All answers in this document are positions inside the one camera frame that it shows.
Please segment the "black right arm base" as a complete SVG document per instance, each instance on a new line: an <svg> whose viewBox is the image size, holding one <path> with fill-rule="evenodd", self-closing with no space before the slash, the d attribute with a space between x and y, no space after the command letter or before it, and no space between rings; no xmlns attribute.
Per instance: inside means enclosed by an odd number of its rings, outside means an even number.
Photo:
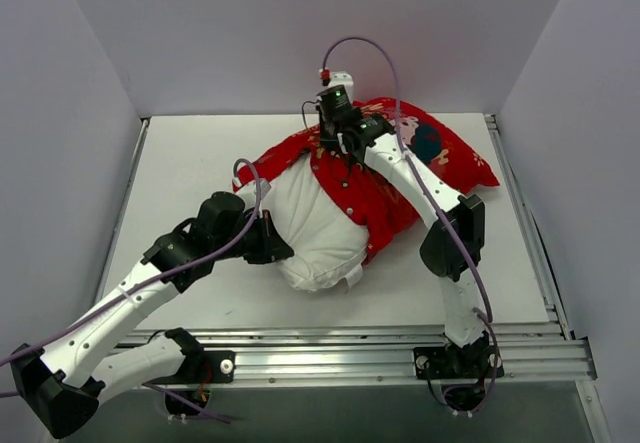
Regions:
<svg viewBox="0 0 640 443"><path fill-rule="evenodd" d="M449 344L412 350L416 377L420 380L485 379L493 374L495 348L476 342L464 348Z"/></svg>

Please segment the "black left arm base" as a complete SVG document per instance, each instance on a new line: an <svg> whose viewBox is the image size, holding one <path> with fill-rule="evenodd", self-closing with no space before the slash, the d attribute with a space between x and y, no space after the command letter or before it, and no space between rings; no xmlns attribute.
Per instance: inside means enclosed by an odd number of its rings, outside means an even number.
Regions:
<svg viewBox="0 0 640 443"><path fill-rule="evenodd" d="M229 384L234 381L236 353L224 350L206 350L192 382L194 384Z"/></svg>

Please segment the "white pillow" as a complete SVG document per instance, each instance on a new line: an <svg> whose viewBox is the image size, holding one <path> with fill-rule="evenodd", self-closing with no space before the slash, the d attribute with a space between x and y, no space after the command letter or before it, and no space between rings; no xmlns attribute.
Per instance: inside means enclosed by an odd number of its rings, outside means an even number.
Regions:
<svg viewBox="0 0 640 443"><path fill-rule="evenodd" d="M294 255L278 261L284 280L299 291L317 292L363 276L369 231L355 224L326 194L312 172L309 156L277 176L261 200L275 229Z"/></svg>

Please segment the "red printed pillowcase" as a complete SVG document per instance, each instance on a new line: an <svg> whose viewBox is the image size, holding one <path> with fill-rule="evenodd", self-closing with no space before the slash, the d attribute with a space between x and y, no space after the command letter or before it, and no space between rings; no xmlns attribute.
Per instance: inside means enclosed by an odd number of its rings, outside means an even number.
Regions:
<svg viewBox="0 0 640 443"><path fill-rule="evenodd" d="M331 209L346 219L342 229L364 232L365 259L371 261L420 217L452 210L478 186L498 186L489 164L424 110L392 98L376 98L359 108L366 116L381 115L395 128L389 151L374 145L366 150L365 162L350 164L312 127L240 169L234 188L258 174L281 186L296 204L304 197L319 202L326 196Z"/></svg>

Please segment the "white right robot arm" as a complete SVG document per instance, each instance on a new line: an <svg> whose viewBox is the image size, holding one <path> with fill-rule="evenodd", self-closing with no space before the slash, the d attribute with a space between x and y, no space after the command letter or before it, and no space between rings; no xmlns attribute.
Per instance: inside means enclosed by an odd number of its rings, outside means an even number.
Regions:
<svg viewBox="0 0 640 443"><path fill-rule="evenodd" d="M378 113L364 115L343 85L316 96L321 142L386 179L413 207L427 233L419 254L440 283L449 345L444 363L455 375L480 363L474 345L493 321L488 292L478 266L485 243L485 205L464 196L436 176L404 144L400 116L393 122Z"/></svg>

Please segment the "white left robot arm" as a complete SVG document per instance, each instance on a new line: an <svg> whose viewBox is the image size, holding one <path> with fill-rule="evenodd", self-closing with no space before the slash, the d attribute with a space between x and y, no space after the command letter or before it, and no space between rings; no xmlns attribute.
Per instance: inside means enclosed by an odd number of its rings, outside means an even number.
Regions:
<svg viewBox="0 0 640 443"><path fill-rule="evenodd" d="M202 379L210 365L203 346L183 328L113 354L112 349L161 306L211 274L219 260L271 264L293 256L262 209L266 181L236 193L216 192L196 216L159 236L128 275L62 333L12 354L16 390L52 437L84 426L101 404L161 378Z"/></svg>

